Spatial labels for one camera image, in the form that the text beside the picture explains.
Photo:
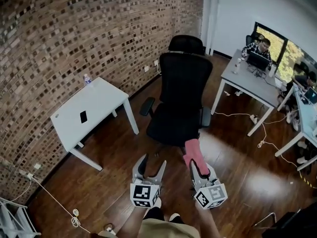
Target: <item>smartphone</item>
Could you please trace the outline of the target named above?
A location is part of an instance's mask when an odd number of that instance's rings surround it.
[[[81,120],[81,123],[87,122],[86,111],[83,111],[83,112],[80,113],[80,120]]]

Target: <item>white desk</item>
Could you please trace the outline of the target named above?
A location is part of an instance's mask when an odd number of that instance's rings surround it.
[[[300,89],[299,87],[293,83],[293,87],[288,92],[287,96],[281,103],[281,105],[278,107],[278,111],[281,110],[281,108],[285,105],[286,101],[290,98],[292,94],[295,95],[297,106],[299,109],[299,117],[300,117],[300,124],[301,124],[301,131],[289,142],[287,143],[283,148],[281,148],[279,151],[275,153],[275,156],[278,157],[281,154],[283,154],[285,151],[287,151],[291,146],[293,146],[295,143],[297,143],[302,137],[305,137],[307,140],[309,140],[315,147],[317,147],[317,139],[313,136],[313,131],[317,127],[316,125],[316,116],[317,112],[313,105],[310,104],[304,104],[300,97]],[[315,162],[317,160],[317,156],[310,159],[306,163],[302,164],[297,168],[297,170],[302,170],[303,168],[309,166],[311,163]]]
[[[249,65],[246,61],[241,62],[240,71],[238,74],[233,73],[238,58],[241,58],[241,50],[236,51],[230,63],[221,75],[221,83],[216,99],[213,103],[211,114],[213,115],[217,108],[225,84],[231,85],[234,88],[239,89],[240,91],[250,95],[251,97],[268,107],[268,111],[248,133],[248,136],[251,136],[261,126],[261,124],[265,121],[269,114],[271,114],[273,109],[278,106],[278,90],[276,87],[274,87],[275,77],[269,77],[268,70],[266,71],[266,82],[263,78],[255,77],[254,73],[252,74],[248,70]]]
[[[134,133],[138,134],[139,130],[134,120],[128,97],[128,94],[100,77],[71,97],[51,116],[53,125],[65,150],[95,169],[102,170],[101,166],[74,149],[74,147],[76,145],[83,147],[84,145],[80,140],[111,113],[116,117],[115,109],[122,104]],[[81,123],[80,113],[83,111],[86,111],[87,121]]]

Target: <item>human hand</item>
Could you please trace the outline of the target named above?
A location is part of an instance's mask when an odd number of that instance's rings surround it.
[[[212,218],[210,209],[204,209],[197,200],[195,202],[195,207],[201,219],[208,220],[210,217]]]

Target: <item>water bottle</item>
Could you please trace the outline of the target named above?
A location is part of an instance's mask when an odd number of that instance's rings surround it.
[[[241,58],[238,58],[237,63],[235,64],[235,69],[233,73],[238,74],[240,70],[240,63],[241,63]]]
[[[90,76],[88,76],[88,74],[85,74],[84,75],[84,81],[85,81],[85,84],[88,85],[91,83],[91,78]]]

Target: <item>person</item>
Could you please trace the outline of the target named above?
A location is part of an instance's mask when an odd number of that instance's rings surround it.
[[[164,220],[161,199],[158,198],[150,210],[135,207],[131,215],[116,234],[118,238],[222,238],[213,220],[211,211],[195,204],[200,224],[200,233],[184,224],[179,214],[174,213],[169,221]]]
[[[242,50],[242,57],[246,58],[251,52],[261,55],[262,57],[269,60],[269,66],[272,65],[272,58],[269,52],[269,48],[271,46],[271,41],[267,38],[263,38],[260,43],[253,42],[247,46],[245,46]],[[240,96],[242,91],[236,91],[235,95]]]
[[[287,83],[286,85],[286,91],[283,91],[280,93],[280,96],[283,98],[286,97],[288,92],[293,87],[293,82],[296,83],[303,91],[306,91],[309,87],[313,87],[316,83],[317,77],[316,74],[313,71],[310,71],[308,75],[298,75],[293,76],[292,81]],[[299,129],[299,116],[298,113],[295,112],[297,109],[297,101],[294,95],[292,95],[289,100],[285,103],[286,105],[286,122],[292,123],[293,128],[298,131]]]

